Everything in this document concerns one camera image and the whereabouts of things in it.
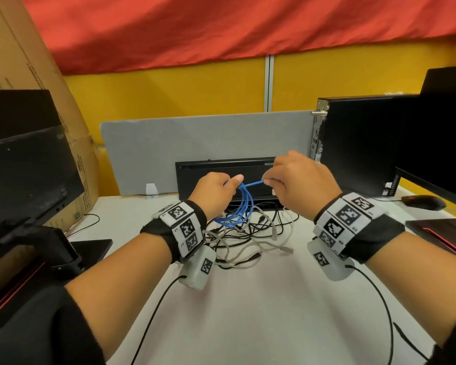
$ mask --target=red curtain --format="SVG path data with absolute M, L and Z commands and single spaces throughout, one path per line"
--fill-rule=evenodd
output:
M 64 74 L 456 34 L 456 0 L 23 0 Z

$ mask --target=person's left forearm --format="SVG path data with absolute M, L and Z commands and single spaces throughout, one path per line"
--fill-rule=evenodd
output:
M 161 236 L 141 233 L 66 285 L 108 360 L 170 265 Z

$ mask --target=black electronic device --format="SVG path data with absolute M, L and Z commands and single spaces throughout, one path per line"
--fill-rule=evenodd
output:
M 187 199 L 193 192 L 199 179 L 209 172 L 227 173 L 230 177 L 243 174 L 244 184 L 257 182 L 262 175 L 272 167 L 274 157 L 251 158 L 251 159 L 226 159 L 226 160 L 202 160 L 182 161 L 176 163 L 177 189 L 179 199 Z M 277 196 L 272 195 L 272 188 L 265 184 L 257 184 L 249 189 L 254 204 L 264 210 L 282 208 Z M 236 191 L 230 203 L 230 208 L 238 207 L 242 195 Z
M 439 211 L 446 207 L 446 203 L 442 199 L 432 195 L 403 196 L 401 201 L 408 207 L 432 211 Z
M 428 70 L 419 101 L 418 112 L 406 123 L 397 172 L 456 204 L 456 67 Z M 407 226 L 432 243 L 456 245 L 456 220 Z
M 63 283 L 108 251 L 111 240 L 71 244 L 59 228 L 43 226 L 83 192 L 49 91 L 0 90 L 0 258 L 17 245 L 38 254 L 0 289 L 0 323 L 32 294 L 26 286 L 41 273 Z
M 364 196 L 393 196 L 395 165 L 405 122 L 418 95 L 320 98 L 310 157 L 326 165 L 341 189 Z

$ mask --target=white table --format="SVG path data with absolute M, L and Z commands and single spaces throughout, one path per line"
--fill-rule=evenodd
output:
M 406 194 L 399 189 L 396 196 Z M 113 239 L 114 252 L 150 220 L 151 214 L 177 195 L 100 197 L 92 213 L 101 221 L 71 240 Z M 452 217 L 378 202 L 399 221 Z M 91 224 L 87 216 L 74 229 Z M 300 218 L 288 246 L 293 255 L 265 253 L 245 270 L 213 267 L 203 291 L 175 284 L 154 318 L 136 364 L 386 364 L 389 322 L 377 292 L 358 272 L 341 282 L 329 281 L 307 251 L 313 223 Z M 382 291 L 392 319 L 424 354 L 434 342 L 383 284 L 356 263 Z M 109 365 L 131 362 L 140 338 L 168 284 L 180 267 L 170 266 L 141 311 Z M 423 359 L 395 332 L 394 365 L 420 364 Z

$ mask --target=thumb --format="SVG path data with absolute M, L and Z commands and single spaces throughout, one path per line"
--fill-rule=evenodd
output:
M 225 188 L 230 190 L 230 192 L 234 194 L 236 192 L 236 189 L 238 188 L 238 186 L 240 184 L 242 184 L 242 182 L 243 182 L 243 175 L 238 174 L 238 175 L 234 176 L 233 178 L 231 178 L 228 182 L 226 182 Z
M 266 184 L 274 189 L 277 197 L 280 200 L 284 200 L 284 198 L 286 196 L 286 192 L 287 192 L 286 185 L 277 179 L 265 179 L 265 180 L 268 183 L 268 184 L 267 183 Z

